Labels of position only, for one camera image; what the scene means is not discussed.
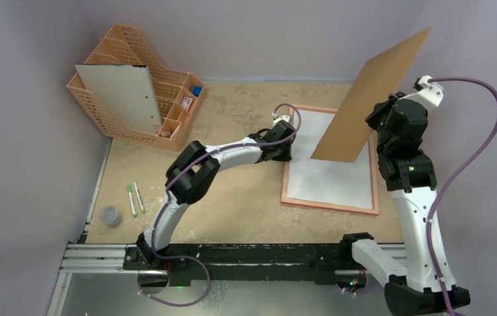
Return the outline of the brown cardboard backing board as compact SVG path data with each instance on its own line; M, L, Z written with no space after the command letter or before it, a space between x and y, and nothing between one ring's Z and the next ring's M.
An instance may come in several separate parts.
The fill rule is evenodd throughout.
M397 92L432 26L368 59L317 144L311 158L353 163L372 133L365 119Z

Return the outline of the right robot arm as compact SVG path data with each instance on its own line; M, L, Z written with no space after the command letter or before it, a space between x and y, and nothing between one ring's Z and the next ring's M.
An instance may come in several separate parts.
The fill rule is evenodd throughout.
M454 313L471 303L446 259L435 200L437 180L431 159L421 150L429 110L440 103L417 93L398 92L374 106L365 119L377 133L379 171L398 208L406 264L398 263L365 233L343 237L338 258L343 266L364 267L383 287L393 315Z

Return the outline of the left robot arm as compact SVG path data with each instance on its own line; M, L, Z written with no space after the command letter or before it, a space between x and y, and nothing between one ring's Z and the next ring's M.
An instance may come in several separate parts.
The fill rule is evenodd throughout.
M290 161L297 129L280 120L272 128L260 130L229 144L205 146L193 141L166 171L164 202L153 223L138 236L140 261L148 269L165 262L164 249L186 210L208 192L217 174L241 165L266 161Z

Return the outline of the blue item in organizer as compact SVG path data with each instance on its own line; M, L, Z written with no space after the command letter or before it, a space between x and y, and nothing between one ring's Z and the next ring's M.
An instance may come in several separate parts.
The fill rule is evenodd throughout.
M202 89L203 87L202 86L193 86L192 89L191 89L191 93L196 96L196 97L199 97L202 93Z

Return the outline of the white red small box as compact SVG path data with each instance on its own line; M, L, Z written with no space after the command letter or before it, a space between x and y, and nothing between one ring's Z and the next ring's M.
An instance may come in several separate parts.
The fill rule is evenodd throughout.
M183 97L180 105L183 109L189 111L192 106L194 99L192 97Z

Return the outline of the orange plastic file organizer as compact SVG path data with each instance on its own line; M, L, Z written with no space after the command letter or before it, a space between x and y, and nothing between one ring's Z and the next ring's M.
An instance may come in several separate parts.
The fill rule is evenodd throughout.
M190 72L167 68L140 31L114 24L67 84L106 136L180 151L206 94Z

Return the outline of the green marker pen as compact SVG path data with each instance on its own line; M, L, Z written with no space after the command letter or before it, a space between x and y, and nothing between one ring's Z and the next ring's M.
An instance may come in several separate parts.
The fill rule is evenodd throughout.
M134 196L133 196L133 193L132 193L132 186L131 185L127 185L126 189L127 189L128 200L129 200L129 203L130 203L130 209L131 209L131 212L132 212L132 216L134 218L136 218L138 216L138 213L136 211L136 207L135 207L135 204L134 204Z
M143 199L142 199L142 196L141 196L141 193L140 193L140 190L138 188L138 185L137 185L137 182L136 181L133 181L133 186L134 186L134 191L136 193L136 197L137 197L137 200L138 200L138 204L140 206L140 211L142 213L145 213L145 206L144 206L144 202L143 202Z

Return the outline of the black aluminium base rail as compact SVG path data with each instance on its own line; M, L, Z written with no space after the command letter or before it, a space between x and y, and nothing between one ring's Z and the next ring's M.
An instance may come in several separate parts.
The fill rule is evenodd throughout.
M70 244L62 273L119 273L169 286L193 280L307 281L347 285L367 268L333 244L172 244L163 258L148 261L134 244Z

